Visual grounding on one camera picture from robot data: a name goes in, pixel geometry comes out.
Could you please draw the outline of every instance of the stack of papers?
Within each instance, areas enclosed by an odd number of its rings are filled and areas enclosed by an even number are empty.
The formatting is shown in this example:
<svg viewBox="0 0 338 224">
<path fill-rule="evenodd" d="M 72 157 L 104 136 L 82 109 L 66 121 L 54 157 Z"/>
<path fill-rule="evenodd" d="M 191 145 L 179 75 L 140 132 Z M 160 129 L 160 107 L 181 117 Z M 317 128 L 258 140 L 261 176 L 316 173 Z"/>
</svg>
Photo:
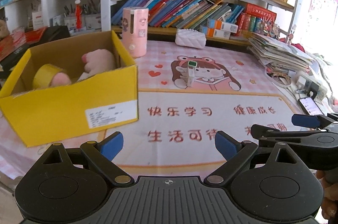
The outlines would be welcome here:
<svg viewBox="0 0 338 224">
<path fill-rule="evenodd" d="M 302 70 L 307 72 L 313 59 L 298 48 L 287 45 L 268 36 L 253 33 L 249 38 L 249 50 L 259 62 L 274 71 L 288 72 Z"/>
</svg>

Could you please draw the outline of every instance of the pink cylindrical container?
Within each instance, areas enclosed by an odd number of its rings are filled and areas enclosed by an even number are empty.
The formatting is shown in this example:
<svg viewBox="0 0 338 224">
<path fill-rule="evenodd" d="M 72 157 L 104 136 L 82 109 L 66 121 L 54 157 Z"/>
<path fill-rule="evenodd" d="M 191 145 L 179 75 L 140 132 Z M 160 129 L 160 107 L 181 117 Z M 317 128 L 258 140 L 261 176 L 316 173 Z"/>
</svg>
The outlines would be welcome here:
<svg viewBox="0 0 338 224">
<path fill-rule="evenodd" d="M 145 56 L 148 39 L 148 8 L 125 7 L 122 18 L 122 43 L 134 58 Z"/>
</svg>

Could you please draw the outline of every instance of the metal screw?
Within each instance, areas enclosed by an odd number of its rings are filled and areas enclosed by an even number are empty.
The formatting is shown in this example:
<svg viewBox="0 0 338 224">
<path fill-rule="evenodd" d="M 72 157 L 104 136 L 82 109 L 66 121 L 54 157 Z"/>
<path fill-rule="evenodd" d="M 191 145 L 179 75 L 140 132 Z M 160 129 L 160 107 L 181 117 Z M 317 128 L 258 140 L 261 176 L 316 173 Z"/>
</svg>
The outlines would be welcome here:
<svg viewBox="0 0 338 224">
<path fill-rule="evenodd" d="M 127 175 L 119 175 L 115 177 L 115 182 L 119 184 L 126 184 L 131 181 L 131 178 Z"/>
<path fill-rule="evenodd" d="M 207 180 L 212 184 L 219 184 L 224 181 L 223 177 L 219 175 L 211 175 L 207 178 Z"/>
</svg>

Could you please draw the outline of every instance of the person's hand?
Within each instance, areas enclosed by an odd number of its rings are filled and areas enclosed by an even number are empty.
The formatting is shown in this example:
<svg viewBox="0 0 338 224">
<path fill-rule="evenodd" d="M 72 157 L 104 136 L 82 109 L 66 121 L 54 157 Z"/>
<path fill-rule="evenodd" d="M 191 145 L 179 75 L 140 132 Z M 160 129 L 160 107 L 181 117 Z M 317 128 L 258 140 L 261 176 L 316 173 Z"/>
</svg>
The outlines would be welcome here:
<svg viewBox="0 0 338 224">
<path fill-rule="evenodd" d="M 324 189 L 324 200 L 322 203 L 322 216 L 325 219 L 334 217 L 337 212 L 336 200 L 338 200 L 338 183 L 329 184 L 325 180 L 324 171 L 317 171 L 316 178 L 320 180 Z"/>
</svg>

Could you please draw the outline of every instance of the white quilted bag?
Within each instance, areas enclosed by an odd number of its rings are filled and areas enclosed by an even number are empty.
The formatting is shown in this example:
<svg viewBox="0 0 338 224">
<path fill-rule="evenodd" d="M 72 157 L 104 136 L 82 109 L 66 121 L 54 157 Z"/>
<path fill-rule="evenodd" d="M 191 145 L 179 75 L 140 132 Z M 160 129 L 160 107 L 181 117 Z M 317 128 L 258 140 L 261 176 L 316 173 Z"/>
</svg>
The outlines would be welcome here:
<svg viewBox="0 0 338 224">
<path fill-rule="evenodd" d="M 193 29 L 178 29 L 175 43 L 179 46 L 204 48 L 206 41 L 204 33 Z"/>
</svg>

